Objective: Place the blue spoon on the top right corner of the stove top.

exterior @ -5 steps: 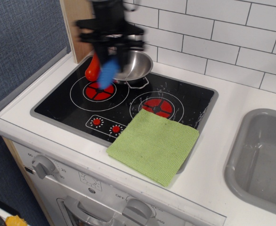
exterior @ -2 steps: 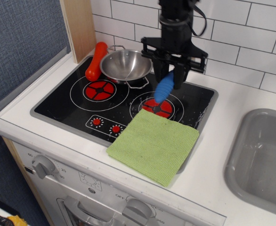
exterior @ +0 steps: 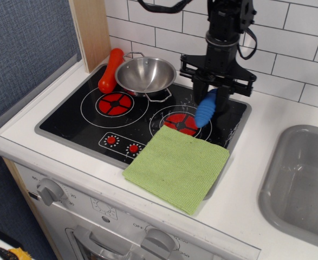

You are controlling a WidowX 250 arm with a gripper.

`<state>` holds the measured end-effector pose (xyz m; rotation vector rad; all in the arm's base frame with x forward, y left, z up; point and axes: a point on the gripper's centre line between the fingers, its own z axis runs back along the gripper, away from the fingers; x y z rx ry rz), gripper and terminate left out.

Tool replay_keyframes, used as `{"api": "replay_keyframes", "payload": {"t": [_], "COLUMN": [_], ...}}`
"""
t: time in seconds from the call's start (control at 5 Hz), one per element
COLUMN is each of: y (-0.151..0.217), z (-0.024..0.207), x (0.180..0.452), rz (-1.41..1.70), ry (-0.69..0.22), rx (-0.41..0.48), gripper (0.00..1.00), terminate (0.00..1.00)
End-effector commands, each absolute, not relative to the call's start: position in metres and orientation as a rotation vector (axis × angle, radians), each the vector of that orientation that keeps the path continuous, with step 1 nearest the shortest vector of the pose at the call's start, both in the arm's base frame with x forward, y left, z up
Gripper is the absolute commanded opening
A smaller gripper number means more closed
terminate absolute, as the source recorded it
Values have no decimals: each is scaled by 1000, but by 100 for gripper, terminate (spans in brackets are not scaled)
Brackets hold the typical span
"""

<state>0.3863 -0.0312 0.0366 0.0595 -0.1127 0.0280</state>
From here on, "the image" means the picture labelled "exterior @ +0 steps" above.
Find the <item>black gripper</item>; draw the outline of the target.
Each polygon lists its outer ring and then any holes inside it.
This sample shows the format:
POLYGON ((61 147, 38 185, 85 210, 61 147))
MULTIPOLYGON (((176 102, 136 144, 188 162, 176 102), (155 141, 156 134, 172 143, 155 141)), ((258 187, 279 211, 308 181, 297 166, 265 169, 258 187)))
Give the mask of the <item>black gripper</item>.
POLYGON ((193 98, 197 105, 205 98, 209 86, 218 87, 216 97, 217 115, 229 108, 231 94, 250 96, 256 76, 242 68, 236 61, 238 41, 207 43, 205 55, 180 57, 180 74, 193 82, 193 98))

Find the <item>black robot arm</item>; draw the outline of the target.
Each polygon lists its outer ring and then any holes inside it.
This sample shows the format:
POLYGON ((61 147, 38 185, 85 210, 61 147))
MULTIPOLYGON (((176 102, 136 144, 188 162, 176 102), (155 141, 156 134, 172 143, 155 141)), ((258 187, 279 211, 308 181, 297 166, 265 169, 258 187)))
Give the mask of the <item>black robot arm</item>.
POLYGON ((220 113, 230 95, 250 96, 257 77, 241 67, 236 56, 241 54, 239 40, 246 33, 256 39, 250 30, 256 10, 252 1, 208 1, 209 30, 205 39, 205 55, 182 55, 180 74, 193 83, 193 97, 201 105, 210 95, 209 87, 216 88, 211 108, 220 113))

